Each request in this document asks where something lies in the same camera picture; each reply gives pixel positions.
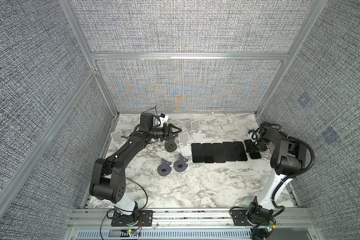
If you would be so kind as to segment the white stand far left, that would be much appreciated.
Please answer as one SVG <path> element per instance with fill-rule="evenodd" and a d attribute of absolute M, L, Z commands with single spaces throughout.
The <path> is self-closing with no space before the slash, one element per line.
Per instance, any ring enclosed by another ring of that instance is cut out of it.
<path fill-rule="evenodd" d="M 127 142 L 127 138 L 123 135 L 121 130 L 114 131 L 110 133 L 112 140 L 116 146 L 122 146 Z"/>

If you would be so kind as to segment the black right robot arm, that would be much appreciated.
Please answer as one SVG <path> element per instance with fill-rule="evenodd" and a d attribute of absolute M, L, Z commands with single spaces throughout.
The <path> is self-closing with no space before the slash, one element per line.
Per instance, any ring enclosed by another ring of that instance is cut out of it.
<path fill-rule="evenodd" d="M 246 146 L 251 157 L 266 151 L 270 143 L 275 145 L 270 160 L 272 170 L 269 179 L 247 211 L 248 221 L 256 225 L 272 218 L 277 200 L 292 181 L 292 178 L 286 177 L 299 173 L 305 167 L 306 154 L 303 151 L 307 150 L 307 147 L 301 145 L 299 140 L 292 140 L 280 125 L 268 122 L 261 123 L 256 130 L 249 130 L 248 134 L 251 140 Z"/>

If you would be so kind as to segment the white stand centre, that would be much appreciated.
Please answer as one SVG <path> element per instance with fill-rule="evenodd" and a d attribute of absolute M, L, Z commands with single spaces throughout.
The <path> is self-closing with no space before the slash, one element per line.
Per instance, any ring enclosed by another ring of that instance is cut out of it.
<path fill-rule="evenodd" d="M 185 132 L 179 134 L 179 147 L 182 156 L 187 157 L 192 154 L 189 133 Z"/>

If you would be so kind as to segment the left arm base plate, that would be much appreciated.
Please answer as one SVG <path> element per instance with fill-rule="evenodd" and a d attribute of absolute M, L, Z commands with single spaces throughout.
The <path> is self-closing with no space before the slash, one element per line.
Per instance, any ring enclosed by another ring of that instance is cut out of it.
<path fill-rule="evenodd" d="M 124 215 L 119 212 L 115 212 L 112 217 L 112 227 L 151 227 L 153 221 L 154 211 L 143 210 L 138 213 L 132 213 L 131 215 Z"/>

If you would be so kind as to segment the dark round stand centre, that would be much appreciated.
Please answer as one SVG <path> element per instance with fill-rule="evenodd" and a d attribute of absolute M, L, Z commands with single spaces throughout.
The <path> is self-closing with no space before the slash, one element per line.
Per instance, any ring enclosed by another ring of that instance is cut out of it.
<path fill-rule="evenodd" d="M 177 150 L 177 145 L 172 142 L 166 142 L 165 143 L 165 150 L 169 153 L 172 153 Z"/>

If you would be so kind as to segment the black phone back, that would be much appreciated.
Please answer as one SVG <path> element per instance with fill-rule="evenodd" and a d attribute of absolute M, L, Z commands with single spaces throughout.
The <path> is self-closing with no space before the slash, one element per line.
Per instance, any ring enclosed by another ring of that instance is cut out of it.
<path fill-rule="evenodd" d="M 261 159 L 262 156 L 260 154 L 260 150 L 255 146 L 252 140 L 245 140 L 244 141 L 246 153 L 249 154 L 250 158 L 253 160 Z"/>

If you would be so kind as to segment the aluminium front rail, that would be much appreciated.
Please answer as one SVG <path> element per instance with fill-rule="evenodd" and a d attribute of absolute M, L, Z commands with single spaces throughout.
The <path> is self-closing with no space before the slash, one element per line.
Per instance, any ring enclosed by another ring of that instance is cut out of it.
<path fill-rule="evenodd" d="M 254 226 L 234 226 L 228 208 L 148 209 L 154 211 L 151 227 L 112 227 L 113 211 L 77 209 L 69 221 L 65 240 L 251 240 Z M 258 233 L 271 240 L 323 240 L 324 234 L 311 210 L 287 208 L 274 227 L 265 224 Z"/>

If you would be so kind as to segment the grey round stand right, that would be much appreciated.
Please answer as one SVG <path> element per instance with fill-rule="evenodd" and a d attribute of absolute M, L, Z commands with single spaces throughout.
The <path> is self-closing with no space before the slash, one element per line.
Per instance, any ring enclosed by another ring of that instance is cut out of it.
<path fill-rule="evenodd" d="M 188 167 L 188 159 L 179 154 L 178 159 L 174 162 L 174 170 L 178 173 L 184 172 Z"/>

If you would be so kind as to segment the white stand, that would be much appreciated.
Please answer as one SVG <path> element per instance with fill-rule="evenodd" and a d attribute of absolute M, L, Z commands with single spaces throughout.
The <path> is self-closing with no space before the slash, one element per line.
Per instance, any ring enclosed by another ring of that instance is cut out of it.
<path fill-rule="evenodd" d="M 189 133 L 185 132 L 179 134 L 179 147 L 182 156 L 187 157 L 192 154 Z"/>
<path fill-rule="evenodd" d="M 191 122 L 191 136 L 195 143 L 202 142 L 204 140 L 201 131 L 201 124 L 199 120 L 194 120 Z"/>
<path fill-rule="evenodd" d="M 112 140 L 116 146 L 122 146 L 127 142 L 127 138 L 123 135 L 121 130 L 114 131 L 110 133 Z"/>

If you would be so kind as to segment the black phone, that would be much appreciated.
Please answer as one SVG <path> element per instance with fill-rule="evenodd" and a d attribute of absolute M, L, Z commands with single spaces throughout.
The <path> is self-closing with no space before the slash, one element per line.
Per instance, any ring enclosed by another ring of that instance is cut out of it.
<path fill-rule="evenodd" d="M 223 142 L 222 146 L 226 161 L 235 162 L 236 161 L 235 144 L 233 142 Z"/>
<path fill-rule="evenodd" d="M 192 143 L 192 159 L 193 163 L 203 163 L 203 148 L 202 144 L 200 143 Z"/>
<path fill-rule="evenodd" d="M 202 144 L 203 161 L 205 164 L 213 164 L 214 160 L 214 148 L 211 143 Z"/>
<path fill-rule="evenodd" d="M 244 141 L 246 153 L 249 154 L 250 158 L 253 160 L 261 159 L 262 156 L 260 154 L 260 150 L 255 146 L 252 140 L 245 140 Z"/>
<path fill-rule="evenodd" d="M 234 161 L 246 162 L 248 160 L 243 142 L 233 142 L 233 151 Z"/>
<path fill-rule="evenodd" d="M 226 157 L 222 143 L 213 143 L 213 157 L 215 163 L 225 163 Z"/>

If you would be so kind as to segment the grey round stand left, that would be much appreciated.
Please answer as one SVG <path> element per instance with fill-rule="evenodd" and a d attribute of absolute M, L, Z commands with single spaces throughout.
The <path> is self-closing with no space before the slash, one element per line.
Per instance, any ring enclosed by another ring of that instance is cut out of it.
<path fill-rule="evenodd" d="M 158 166 L 157 168 L 157 172 L 161 177 L 165 177 L 168 176 L 171 171 L 172 171 L 172 167 L 171 167 L 172 163 L 167 161 L 164 158 L 161 158 L 161 164 Z"/>

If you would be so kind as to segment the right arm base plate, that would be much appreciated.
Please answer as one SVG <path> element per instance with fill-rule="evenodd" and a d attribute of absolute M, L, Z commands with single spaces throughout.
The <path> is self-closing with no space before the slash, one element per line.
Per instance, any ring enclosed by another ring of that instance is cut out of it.
<path fill-rule="evenodd" d="M 234 208 L 229 211 L 234 226 L 243 227 L 243 226 L 251 226 L 252 224 L 249 222 L 247 218 L 248 209 L 243 208 Z"/>

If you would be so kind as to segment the grey round stand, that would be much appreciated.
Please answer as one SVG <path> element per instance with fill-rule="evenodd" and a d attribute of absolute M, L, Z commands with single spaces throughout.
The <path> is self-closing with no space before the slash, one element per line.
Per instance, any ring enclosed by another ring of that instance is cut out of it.
<path fill-rule="evenodd" d="M 184 172 L 188 167 L 188 159 L 179 154 L 178 159 L 174 162 L 174 170 L 178 173 Z"/>
<path fill-rule="evenodd" d="M 167 161 L 164 158 L 161 158 L 161 164 L 158 166 L 157 168 L 157 172 L 161 177 L 165 177 L 168 176 L 171 171 L 172 171 L 172 167 L 171 167 L 172 163 Z"/>

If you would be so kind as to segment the white stand back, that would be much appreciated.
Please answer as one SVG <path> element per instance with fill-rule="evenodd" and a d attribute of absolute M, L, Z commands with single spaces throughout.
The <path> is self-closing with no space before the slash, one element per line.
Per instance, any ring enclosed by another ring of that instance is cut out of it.
<path fill-rule="evenodd" d="M 201 131 L 201 124 L 199 120 L 194 120 L 191 122 L 191 136 L 195 143 L 202 142 L 204 140 Z"/>

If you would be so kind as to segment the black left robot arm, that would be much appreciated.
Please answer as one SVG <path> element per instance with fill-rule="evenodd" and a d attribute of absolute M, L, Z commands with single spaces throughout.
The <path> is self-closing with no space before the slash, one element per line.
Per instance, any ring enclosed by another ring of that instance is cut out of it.
<path fill-rule="evenodd" d="M 126 194 L 126 181 L 131 181 L 125 175 L 125 171 L 132 159 L 151 140 L 163 142 L 165 150 L 169 153 L 177 149 L 175 138 L 182 129 L 168 124 L 166 115 L 142 113 L 140 123 L 127 137 L 126 142 L 114 154 L 95 161 L 89 193 L 99 200 L 107 200 L 113 203 L 116 211 L 123 215 L 132 215 L 139 211 L 138 204 L 132 201 Z"/>

